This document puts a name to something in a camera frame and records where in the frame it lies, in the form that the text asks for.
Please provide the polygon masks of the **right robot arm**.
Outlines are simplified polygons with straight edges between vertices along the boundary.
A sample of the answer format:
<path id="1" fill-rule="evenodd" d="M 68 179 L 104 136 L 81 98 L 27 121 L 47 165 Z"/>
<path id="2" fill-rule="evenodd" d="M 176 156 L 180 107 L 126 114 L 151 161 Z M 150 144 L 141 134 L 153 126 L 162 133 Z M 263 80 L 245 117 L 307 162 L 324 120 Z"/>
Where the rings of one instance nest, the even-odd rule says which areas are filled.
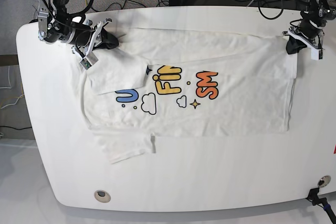
<path id="1" fill-rule="evenodd" d="M 96 25 L 86 20 L 86 12 L 93 1 L 90 0 L 82 11 L 69 13 L 66 8 L 69 0 L 40 0 L 42 6 L 37 16 L 39 39 L 49 44 L 57 41 L 70 44 L 81 58 L 97 49 L 118 47 L 118 39 L 104 28 L 111 19 Z"/>

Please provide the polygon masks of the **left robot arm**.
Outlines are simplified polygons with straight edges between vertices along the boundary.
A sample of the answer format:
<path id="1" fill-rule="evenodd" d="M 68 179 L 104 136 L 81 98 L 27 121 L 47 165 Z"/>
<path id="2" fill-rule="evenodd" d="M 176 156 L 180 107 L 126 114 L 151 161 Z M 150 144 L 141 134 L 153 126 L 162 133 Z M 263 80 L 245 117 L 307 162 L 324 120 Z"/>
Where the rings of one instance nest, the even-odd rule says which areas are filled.
<path id="1" fill-rule="evenodd" d="M 280 3 L 280 12 L 274 17 L 266 16 L 262 12 L 264 5 L 270 0 L 257 0 L 257 8 L 263 18 L 275 20 L 284 10 L 284 3 L 295 2 L 302 7 L 300 18 L 290 22 L 290 26 L 283 32 L 288 38 L 286 52 L 289 55 L 297 54 L 300 50 L 308 48 L 311 58 L 321 60 L 323 58 L 324 28 L 328 21 L 335 20 L 335 0 L 273 0 Z"/>

